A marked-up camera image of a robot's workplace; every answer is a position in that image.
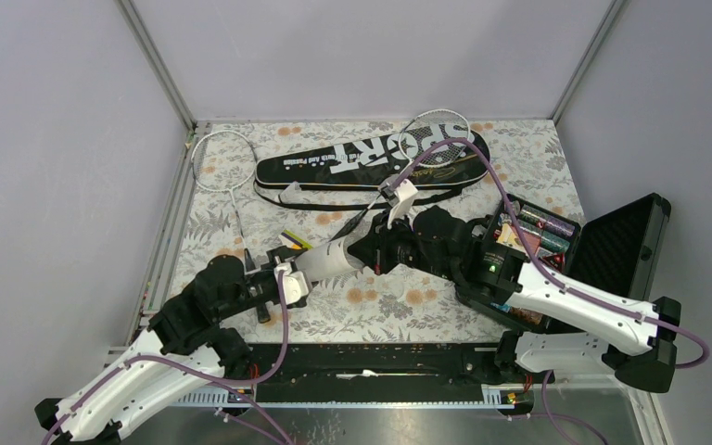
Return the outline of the white shuttlecock tube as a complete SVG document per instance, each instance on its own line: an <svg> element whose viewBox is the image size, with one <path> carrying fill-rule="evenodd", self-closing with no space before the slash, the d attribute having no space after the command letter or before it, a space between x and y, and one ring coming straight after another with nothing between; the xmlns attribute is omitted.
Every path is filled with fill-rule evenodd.
<svg viewBox="0 0 712 445"><path fill-rule="evenodd" d="M296 257L295 267L311 283L360 270L364 264L348 252L349 245L348 239L341 237L308 250Z"/></svg>

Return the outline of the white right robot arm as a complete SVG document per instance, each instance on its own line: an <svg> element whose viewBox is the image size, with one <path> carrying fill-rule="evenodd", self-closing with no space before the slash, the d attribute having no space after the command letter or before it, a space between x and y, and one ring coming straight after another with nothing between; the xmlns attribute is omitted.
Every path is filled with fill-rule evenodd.
<svg viewBox="0 0 712 445"><path fill-rule="evenodd" d="M485 371L492 383L540 380L552 371L610 374L639 390L670 390L680 321L675 299L641 301L582 284L497 243L487 228L484 218L465 222L438 206L413 221L390 222L382 212L345 237L344 252L376 274L404 265L446 279L459 302L484 314L508 304L571 326L503 333Z"/></svg>

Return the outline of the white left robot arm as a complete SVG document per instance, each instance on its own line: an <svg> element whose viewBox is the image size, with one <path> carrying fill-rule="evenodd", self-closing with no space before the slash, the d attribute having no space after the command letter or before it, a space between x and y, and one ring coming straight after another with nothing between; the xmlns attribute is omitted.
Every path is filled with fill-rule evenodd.
<svg viewBox="0 0 712 445"><path fill-rule="evenodd" d="M277 373L288 350L283 333L270 367L224 319L264 302L283 311L310 293L306 274L292 262L246 273L235 256L210 260L182 292L169 299L128 349L97 380L63 399L34 408L45 444L118 444L148 417L208 383L251 387Z"/></svg>

